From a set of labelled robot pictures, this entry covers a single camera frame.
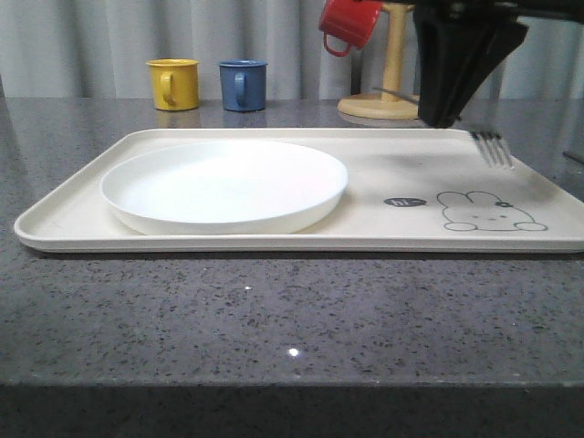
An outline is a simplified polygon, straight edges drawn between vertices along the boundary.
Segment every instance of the red mug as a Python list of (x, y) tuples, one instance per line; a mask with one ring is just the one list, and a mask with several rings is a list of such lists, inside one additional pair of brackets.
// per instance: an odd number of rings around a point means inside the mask
[[(380, 16), (382, 2), (355, 0), (328, 0), (322, 10), (318, 28), (324, 32), (325, 49), (335, 57), (346, 56), (352, 47), (362, 48), (369, 40)], [(329, 46), (333, 35), (347, 43), (343, 51)]]

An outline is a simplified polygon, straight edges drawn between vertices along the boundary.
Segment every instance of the mug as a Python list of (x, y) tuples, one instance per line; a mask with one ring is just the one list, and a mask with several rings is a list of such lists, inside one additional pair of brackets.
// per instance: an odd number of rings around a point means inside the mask
[[(352, 47), (363, 48), (381, 13), (382, 2), (328, 0), (320, 16), (318, 28), (324, 32), (325, 49), (335, 57), (346, 56)], [(343, 51), (329, 46), (328, 37), (347, 43)]]
[(258, 111), (266, 107), (265, 61), (229, 59), (219, 63), (223, 108)]
[(154, 59), (146, 64), (150, 66), (156, 109), (182, 111), (199, 106), (199, 61)]

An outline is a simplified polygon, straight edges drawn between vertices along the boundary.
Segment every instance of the metal fork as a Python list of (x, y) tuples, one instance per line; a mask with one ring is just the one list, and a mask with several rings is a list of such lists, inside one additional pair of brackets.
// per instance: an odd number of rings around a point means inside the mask
[[(382, 91), (384, 93), (389, 93), (396, 98), (407, 100), (408, 102), (415, 105), (419, 103), (418, 99), (414, 98), (413, 96), (403, 94), (400, 91), (384, 89), (382, 87), (373, 87), (373, 89)], [(471, 137), (473, 138), (474, 144), (476, 144), (479, 153), (483, 157), (483, 160), (485, 160), (489, 167), (513, 169), (513, 157), (511, 156), (509, 145), (499, 132), (487, 127), (472, 126), (472, 128), (469, 130), (469, 133), (471, 134)]]

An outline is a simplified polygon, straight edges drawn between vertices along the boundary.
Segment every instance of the gray curtain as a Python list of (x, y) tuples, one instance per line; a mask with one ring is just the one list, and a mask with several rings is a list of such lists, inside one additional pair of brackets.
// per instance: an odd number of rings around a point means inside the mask
[[(202, 99), (220, 99), (217, 62), (268, 62), (269, 99), (338, 99), (381, 84), (388, 19), (361, 51), (322, 46), (325, 0), (0, 0), (0, 75), (7, 97), (151, 96), (145, 62), (201, 61)], [(584, 97), (584, 26), (541, 19), (478, 97)], [(402, 86), (416, 83), (411, 18)]]

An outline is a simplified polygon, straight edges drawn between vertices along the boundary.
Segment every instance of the white tray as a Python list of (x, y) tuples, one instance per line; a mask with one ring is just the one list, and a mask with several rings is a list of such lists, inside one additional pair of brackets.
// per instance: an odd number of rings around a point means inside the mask
[[(147, 151), (197, 141), (287, 141), (337, 157), (349, 185), (337, 208), (292, 235), (140, 235), (99, 193), (102, 175)], [(128, 135), (16, 220), (48, 252), (584, 250), (584, 203), (522, 162), (485, 165), (459, 130), (144, 130)]]

